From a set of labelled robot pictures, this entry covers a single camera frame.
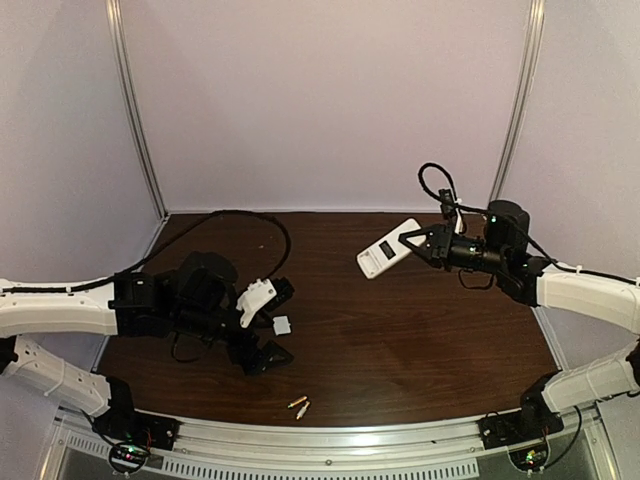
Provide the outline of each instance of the small white cube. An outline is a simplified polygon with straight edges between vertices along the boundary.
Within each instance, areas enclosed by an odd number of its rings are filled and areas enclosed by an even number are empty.
[[[273,317],[273,331],[277,335],[288,335],[291,333],[291,324],[289,317],[283,315],[281,317]]]

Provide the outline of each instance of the wooden table surface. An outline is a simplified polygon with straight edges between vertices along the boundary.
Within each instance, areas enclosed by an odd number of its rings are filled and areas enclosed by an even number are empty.
[[[422,225],[439,215],[415,215]],[[172,216],[160,242],[193,221]],[[292,365],[245,377],[222,345],[203,360],[180,364],[170,339],[112,338],[103,374],[129,382],[136,406],[165,414],[264,425],[373,426],[458,418],[518,406],[520,394],[555,365],[528,307],[497,288],[465,290],[455,273],[405,259],[374,281],[356,254],[407,218],[405,214],[287,213],[278,218],[293,239],[279,275],[296,293],[277,313],[293,333],[277,342]],[[479,231],[481,219],[470,224]],[[216,218],[150,263],[176,268],[190,251],[225,255],[240,273],[239,289],[277,262],[283,240],[251,218]],[[469,283],[481,284],[478,274]],[[262,332],[263,339],[273,338]],[[179,354],[200,350],[180,343]],[[301,422],[286,404],[309,395]]]

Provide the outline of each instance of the black cable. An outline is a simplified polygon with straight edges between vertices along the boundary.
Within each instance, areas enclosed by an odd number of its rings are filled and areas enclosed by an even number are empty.
[[[286,263],[291,253],[291,236],[289,235],[289,231],[282,224],[282,222],[280,222],[280,220],[278,220],[272,215],[267,215],[265,213],[251,212],[249,210],[216,210],[214,212],[208,213],[207,215],[191,223],[186,228],[176,233],[173,237],[169,238],[166,242],[156,247],[151,253],[149,253],[147,256],[145,256],[138,262],[134,263],[133,265],[109,277],[102,278],[100,280],[95,280],[92,282],[82,283],[80,285],[76,285],[69,289],[65,287],[12,287],[12,288],[3,290],[2,293],[3,294],[4,293],[77,293],[85,290],[91,290],[94,288],[103,287],[104,285],[108,285],[109,283],[116,280],[119,275],[131,273],[137,270],[138,268],[144,266],[146,263],[156,258],[160,253],[166,250],[169,246],[173,245],[176,241],[184,237],[187,233],[191,232],[192,230],[199,227],[200,225],[207,222],[208,220],[211,220],[212,218],[215,218],[215,217],[221,217],[224,215],[235,215],[235,216],[256,218],[258,220],[271,223],[272,225],[275,225],[276,227],[278,227],[285,241],[284,252],[282,253],[282,257],[280,258],[278,263],[275,265],[275,267],[273,267],[273,269],[263,278],[270,278],[273,275],[275,275],[276,272],[278,272],[278,270],[280,270],[282,266]]]
[[[144,460],[146,462],[146,459],[151,456],[151,451],[149,450],[148,447],[143,447],[143,446],[137,445],[137,444],[135,444],[133,442],[119,442],[119,443],[112,442],[109,438],[107,438],[104,434],[102,434],[96,428],[95,423],[93,422],[93,419],[91,418],[91,416],[87,412],[85,412],[84,410],[80,410],[80,411],[82,412],[84,417],[87,419],[87,422],[89,422],[89,425],[91,425],[91,430],[94,433],[97,433],[105,443],[107,443],[109,446],[111,446],[111,450],[109,451],[109,454],[107,456],[107,461],[109,462],[109,465],[111,466],[111,468],[113,468],[118,473],[131,474],[131,473],[137,472],[138,470],[140,470],[144,466],[144,463],[142,463],[142,464],[139,464],[136,468],[127,468],[127,469],[125,469],[122,466],[120,466],[117,463],[115,463],[113,461],[113,459],[115,457],[116,452],[118,452],[118,451],[123,452],[124,451],[124,454],[126,455],[127,454],[127,450],[129,450],[129,448],[135,448],[138,453],[140,451],[143,452],[142,457],[144,458]]]
[[[490,210],[487,210],[485,208],[469,207],[468,205],[462,205],[462,204],[459,204],[459,203],[448,202],[448,201],[444,200],[443,198],[441,198],[439,195],[435,194],[429,188],[429,186],[427,185],[427,182],[424,179],[424,173],[429,168],[434,168],[434,169],[442,172],[444,174],[444,176],[447,178],[447,180],[449,180],[451,185],[453,185],[453,180],[451,180],[451,175],[449,174],[449,172],[447,172],[444,169],[444,167],[438,165],[437,163],[427,162],[424,165],[422,165],[420,167],[420,169],[418,170],[418,181],[420,182],[420,186],[422,187],[422,190],[424,190],[424,192],[427,195],[429,195],[431,198],[433,198],[434,200],[436,200],[437,202],[439,202],[439,203],[441,203],[443,205],[447,205],[447,206],[452,207],[452,208],[457,208],[458,210],[460,210],[462,212],[478,213],[480,215],[486,215],[488,217],[497,217],[497,218],[500,218],[500,219],[508,222],[512,227],[514,227],[516,229],[516,231],[518,233],[520,233],[523,237],[525,237],[527,239],[527,242],[533,248],[535,248],[538,252],[540,252],[540,254],[548,262],[550,262],[554,267],[556,267],[558,270],[562,270],[563,272],[569,272],[569,273],[577,273],[577,270],[575,268],[563,267],[562,265],[560,265],[558,263],[558,261],[555,258],[552,258],[544,250],[544,248],[542,248],[540,246],[540,244],[538,242],[536,242],[533,238],[531,238],[531,236],[529,235],[529,233],[527,231],[525,231],[522,227],[520,227],[520,225],[518,225],[510,217],[491,212]],[[580,270],[580,274],[593,275],[595,277],[608,278],[610,280],[617,280],[619,282],[627,283],[629,285],[635,285],[636,284],[635,280],[632,280],[632,279],[629,279],[629,278],[625,278],[625,277],[621,277],[619,275],[614,275],[614,274],[611,274],[611,273],[598,272],[598,271],[595,271],[595,270]]]
[[[476,285],[476,286],[470,287],[465,283],[464,279],[462,278],[462,272],[464,271],[466,270],[463,270],[462,268],[458,270],[458,281],[460,282],[460,285],[462,285],[467,290],[491,290],[491,288],[493,288],[495,275],[491,275],[491,278],[485,285]]]
[[[564,451],[560,455],[558,455],[551,463],[544,466],[545,470],[553,467],[560,460],[562,460],[565,457],[565,455],[569,453],[571,448],[573,448],[576,441],[578,440],[578,437],[580,436],[580,431],[582,430],[582,412],[580,412],[580,409],[578,407],[573,407],[573,408],[576,410],[576,413],[578,414],[578,428],[576,429],[576,433],[573,435],[573,438],[569,442],[569,445],[567,445],[567,448],[565,448]]]
[[[177,355],[179,338],[180,338],[180,334],[176,332],[176,334],[173,336],[173,342],[171,343],[171,358],[173,358],[178,363],[194,363],[199,360],[202,360],[207,354],[207,352],[213,346],[213,342],[208,342],[207,346],[205,347],[205,351],[202,353],[202,355],[199,355],[197,357],[191,357],[191,358],[179,358]]]

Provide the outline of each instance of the white plastic casing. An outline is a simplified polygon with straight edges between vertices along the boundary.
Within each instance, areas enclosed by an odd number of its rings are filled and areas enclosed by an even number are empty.
[[[633,368],[626,360],[636,346],[637,343],[634,342],[588,365],[560,372],[552,377],[542,391],[549,409],[561,412],[574,405],[640,390],[633,376]]]
[[[240,326],[247,328],[253,317],[263,308],[269,300],[276,296],[276,289],[271,280],[256,280],[250,284],[238,299],[238,310],[242,312]]]
[[[91,416],[109,410],[111,387],[100,375],[94,375],[47,352],[36,342],[19,336],[14,349],[18,361],[10,362],[2,376],[18,377],[45,396],[51,396]]]
[[[14,283],[0,279],[0,289],[21,287],[73,287],[78,283]],[[0,338],[23,333],[87,332],[117,335],[113,283],[86,292],[0,293]]]
[[[356,259],[362,273],[371,280],[403,260],[411,253],[411,250],[400,243],[400,234],[419,229],[420,224],[414,218],[409,218],[369,248],[360,252]],[[416,247],[422,245],[425,240],[425,235],[409,239]]]
[[[589,315],[640,334],[640,288],[635,285],[563,272],[550,265],[538,278],[536,289],[543,307]]]

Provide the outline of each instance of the small cylindrical object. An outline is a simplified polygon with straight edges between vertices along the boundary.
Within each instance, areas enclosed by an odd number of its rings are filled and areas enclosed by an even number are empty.
[[[289,405],[287,405],[287,408],[297,407],[302,402],[306,402],[307,398],[309,398],[309,397],[307,397],[306,395],[303,395],[300,398],[296,398],[293,402],[291,402]]]
[[[304,402],[302,408],[298,410],[298,413],[296,413],[296,420],[300,420],[302,417],[304,417],[304,414],[307,413],[307,410],[309,410],[309,405],[311,405],[310,401],[307,400],[306,402]]]

